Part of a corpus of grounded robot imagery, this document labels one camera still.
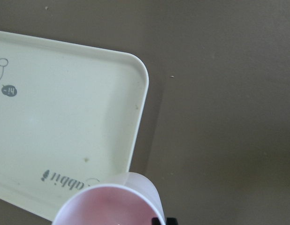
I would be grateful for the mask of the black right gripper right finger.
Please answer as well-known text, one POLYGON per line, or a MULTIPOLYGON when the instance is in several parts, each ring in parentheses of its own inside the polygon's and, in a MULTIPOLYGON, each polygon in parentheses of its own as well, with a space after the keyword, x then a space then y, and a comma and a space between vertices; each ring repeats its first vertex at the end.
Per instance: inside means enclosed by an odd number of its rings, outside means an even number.
POLYGON ((177 219, 175 217, 167 218, 166 225, 177 225, 177 219))

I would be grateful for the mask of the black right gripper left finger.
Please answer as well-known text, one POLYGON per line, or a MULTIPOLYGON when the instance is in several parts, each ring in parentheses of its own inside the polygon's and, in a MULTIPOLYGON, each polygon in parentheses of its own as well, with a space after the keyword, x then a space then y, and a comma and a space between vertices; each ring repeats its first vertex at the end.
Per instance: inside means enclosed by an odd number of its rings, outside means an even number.
POLYGON ((158 217, 152 218, 151 222, 152 222, 152 225, 162 225, 158 217))

